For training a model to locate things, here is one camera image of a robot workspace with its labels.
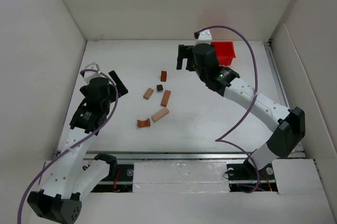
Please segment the light short wood block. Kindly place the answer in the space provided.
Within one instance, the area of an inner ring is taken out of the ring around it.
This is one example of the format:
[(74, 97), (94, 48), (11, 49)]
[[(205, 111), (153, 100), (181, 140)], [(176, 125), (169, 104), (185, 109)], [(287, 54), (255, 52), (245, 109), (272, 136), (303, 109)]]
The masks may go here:
[(153, 92), (154, 90), (152, 88), (148, 88), (146, 92), (144, 93), (143, 98), (148, 100), (152, 96)]

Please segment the dark brown wood block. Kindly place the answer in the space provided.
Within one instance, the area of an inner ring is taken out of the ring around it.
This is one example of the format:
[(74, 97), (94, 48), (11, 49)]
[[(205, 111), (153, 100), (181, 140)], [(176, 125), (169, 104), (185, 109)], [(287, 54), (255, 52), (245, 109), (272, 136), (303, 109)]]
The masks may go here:
[(156, 86), (156, 89), (158, 92), (162, 92), (163, 91), (163, 85), (159, 84)]

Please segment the reddish long wood block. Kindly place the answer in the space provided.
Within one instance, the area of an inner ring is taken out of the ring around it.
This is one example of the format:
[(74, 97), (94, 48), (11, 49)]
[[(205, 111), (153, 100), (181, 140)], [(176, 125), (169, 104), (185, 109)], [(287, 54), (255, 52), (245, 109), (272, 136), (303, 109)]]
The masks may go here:
[(167, 104), (169, 102), (170, 96), (171, 96), (171, 91), (165, 90), (164, 94), (163, 94), (163, 97), (162, 97), (162, 100), (161, 100), (161, 106), (167, 107)]

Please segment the red plastic bin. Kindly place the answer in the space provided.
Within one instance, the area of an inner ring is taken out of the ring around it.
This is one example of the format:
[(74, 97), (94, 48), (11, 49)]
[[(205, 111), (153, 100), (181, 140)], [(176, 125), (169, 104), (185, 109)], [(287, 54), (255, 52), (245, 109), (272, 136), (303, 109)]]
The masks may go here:
[(230, 66), (236, 58), (233, 42), (230, 41), (212, 41), (219, 65)]

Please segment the light long wood block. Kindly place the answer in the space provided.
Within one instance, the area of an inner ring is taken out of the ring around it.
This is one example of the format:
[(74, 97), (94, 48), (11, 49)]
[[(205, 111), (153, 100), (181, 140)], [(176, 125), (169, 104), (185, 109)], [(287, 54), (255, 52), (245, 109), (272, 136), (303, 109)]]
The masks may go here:
[(158, 112), (156, 112), (155, 114), (153, 114), (151, 116), (151, 118), (154, 122), (157, 122), (158, 120), (160, 120), (161, 118), (166, 116), (168, 113), (169, 113), (168, 108), (164, 107), (161, 110), (159, 110)]

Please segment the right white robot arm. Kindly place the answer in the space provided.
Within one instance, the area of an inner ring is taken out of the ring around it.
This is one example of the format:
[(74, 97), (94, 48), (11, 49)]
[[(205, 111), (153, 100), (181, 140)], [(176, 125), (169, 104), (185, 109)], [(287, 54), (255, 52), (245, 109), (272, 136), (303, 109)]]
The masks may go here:
[(280, 105), (257, 92), (234, 70), (219, 64), (212, 45), (179, 45), (177, 70), (182, 68), (183, 60), (187, 60), (186, 69), (196, 72), (207, 88), (245, 108), (272, 132), (270, 138), (244, 161), (246, 169), (262, 170), (273, 160), (288, 157), (304, 138), (304, 111)]

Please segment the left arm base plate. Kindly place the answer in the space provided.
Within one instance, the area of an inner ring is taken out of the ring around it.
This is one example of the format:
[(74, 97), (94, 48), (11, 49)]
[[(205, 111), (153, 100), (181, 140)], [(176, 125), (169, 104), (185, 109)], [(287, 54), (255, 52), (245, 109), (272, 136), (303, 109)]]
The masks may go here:
[(94, 193), (124, 193), (133, 191), (133, 164), (118, 164), (113, 177), (104, 178), (91, 192)]

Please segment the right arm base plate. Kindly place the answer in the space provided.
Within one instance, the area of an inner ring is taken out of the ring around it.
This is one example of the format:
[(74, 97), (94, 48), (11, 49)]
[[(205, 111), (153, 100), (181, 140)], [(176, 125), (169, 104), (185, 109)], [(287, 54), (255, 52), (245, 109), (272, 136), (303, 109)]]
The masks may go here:
[(271, 163), (259, 171), (259, 181), (254, 168), (246, 171), (244, 165), (239, 163), (228, 164), (223, 178), (228, 180), (230, 192), (251, 192), (257, 184), (257, 192), (278, 192)]

